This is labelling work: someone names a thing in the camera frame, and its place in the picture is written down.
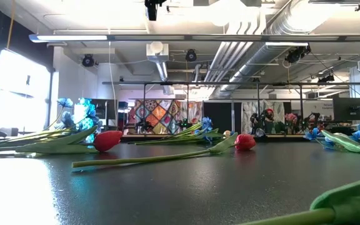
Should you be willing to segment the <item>red artificial tulip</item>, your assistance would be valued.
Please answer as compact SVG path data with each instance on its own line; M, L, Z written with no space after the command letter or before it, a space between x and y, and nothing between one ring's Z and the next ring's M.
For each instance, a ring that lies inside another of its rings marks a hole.
M92 143L84 142L85 138L96 130L96 126L77 133L67 129L43 131L24 137L0 140L0 152L36 154L82 154L103 153L120 143L121 131L106 131L96 135Z
M224 153L227 149L235 147L237 150L248 151L256 145L254 137L250 134L234 133L227 139L219 142L213 147L209 147L202 151L195 151L183 154L174 154L166 156L154 157L140 157L140 158L127 158L127 159L103 159L93 161L78 161L71 164L72 168L82 168L88 166L115 166L120 164L136 164L136 163L151 163L158 161L170 161L175 159L190 158L200 156L203 154L217 155Z

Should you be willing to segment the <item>colourful patchwork tapestry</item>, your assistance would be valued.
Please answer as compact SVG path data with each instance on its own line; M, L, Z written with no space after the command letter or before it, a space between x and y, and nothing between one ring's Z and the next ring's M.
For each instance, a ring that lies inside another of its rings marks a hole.
M201 122L202 117L201 101L135 100L134 125L141 134L176 134L184 130L185 126Z

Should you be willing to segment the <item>black divider panel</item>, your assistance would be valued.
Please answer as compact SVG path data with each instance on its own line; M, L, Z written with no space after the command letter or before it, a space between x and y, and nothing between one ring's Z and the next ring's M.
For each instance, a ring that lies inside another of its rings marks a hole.
M235 131L241 133L240 102L204 102L203 115L212 121L212 127L219 133Z

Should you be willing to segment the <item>white ceiling vent unit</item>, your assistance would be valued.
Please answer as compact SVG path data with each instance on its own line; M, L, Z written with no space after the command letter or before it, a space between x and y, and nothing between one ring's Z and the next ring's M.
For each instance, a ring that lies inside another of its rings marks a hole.
M169 61L169 44L153 41L146 44L147 60L153 62L158 70L161 81L168 82L167 62Z

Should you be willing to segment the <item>black computer monitor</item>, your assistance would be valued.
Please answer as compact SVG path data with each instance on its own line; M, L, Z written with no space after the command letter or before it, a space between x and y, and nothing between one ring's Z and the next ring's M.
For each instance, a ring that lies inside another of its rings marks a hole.
M95 105L96 116L102 125L108 129L116 129L116 101L113 99L91 99L91 103Z
M336 121L360 120L360 98L337 97L332 101Z

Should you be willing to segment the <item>person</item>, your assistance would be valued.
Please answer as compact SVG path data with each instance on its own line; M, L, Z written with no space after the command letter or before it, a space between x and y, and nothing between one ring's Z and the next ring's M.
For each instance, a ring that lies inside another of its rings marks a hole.
M266 134L285 134L286 127L281 121L274 119L274 111L265 109L262 113L263 129Z

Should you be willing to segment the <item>white floral cloth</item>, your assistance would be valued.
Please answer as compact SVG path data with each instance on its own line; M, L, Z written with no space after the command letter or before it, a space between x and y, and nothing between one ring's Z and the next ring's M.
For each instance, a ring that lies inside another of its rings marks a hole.
M272 109L274 114L274 123L284 123L284 103L279 101L260 100L259 106L257 101L243 101L241 105L241 131L250 134L253 130L251 127L250 117L254 113L263 112L265 109Z

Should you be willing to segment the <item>pink flower bunch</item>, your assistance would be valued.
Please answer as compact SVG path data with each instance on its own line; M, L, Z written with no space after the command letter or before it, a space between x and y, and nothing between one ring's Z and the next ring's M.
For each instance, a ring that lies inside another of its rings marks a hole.
M284 115L284 121L288 134L295 134L298 127L298 117L293 113L287 113Z

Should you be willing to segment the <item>bright window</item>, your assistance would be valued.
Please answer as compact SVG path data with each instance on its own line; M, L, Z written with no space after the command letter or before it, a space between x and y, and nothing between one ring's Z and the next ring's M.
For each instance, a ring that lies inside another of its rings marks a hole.
M0 129L42 131L48 121L51 75L18 53L0 52Z

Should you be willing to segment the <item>green leaf foreground stem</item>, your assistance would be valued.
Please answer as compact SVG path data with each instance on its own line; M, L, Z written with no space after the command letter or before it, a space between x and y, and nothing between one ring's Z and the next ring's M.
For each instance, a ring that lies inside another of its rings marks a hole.
M324 192L308 211L241 225L360 225L360 180Z

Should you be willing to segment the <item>black metal rack frame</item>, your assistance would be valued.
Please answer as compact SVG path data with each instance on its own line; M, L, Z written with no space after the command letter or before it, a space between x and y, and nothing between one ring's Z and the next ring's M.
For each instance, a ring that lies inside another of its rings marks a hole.
M119 116L121 129L129 134L141 134L134 125L134 106L137 99L175 99L180 101L201 101L202 118L204 102L241 103L260 100L284 103L285 114L297 112L297 124L312 126L312 114L321 114L327 123L360 122L336 121L333 113L334 98L360 98L360 82L298 83L286 87L283 83L261 84L244 82L242 89L236 89L228 97L212 97L216 87L229 84L225 82L186 82L186 81L117 81L112 86L118 91L121 101L133 102L127 112L127 119Z

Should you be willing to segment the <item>horizontal frame bar with light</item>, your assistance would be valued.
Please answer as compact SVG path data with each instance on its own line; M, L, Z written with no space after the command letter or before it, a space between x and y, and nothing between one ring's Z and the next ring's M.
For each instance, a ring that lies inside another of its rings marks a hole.
M360 42L360 35L227 35L227 34L107 34L107 35L39 35L30 34L34 43L63 41L186 41L186 42L272 42L272 43L352 43Z

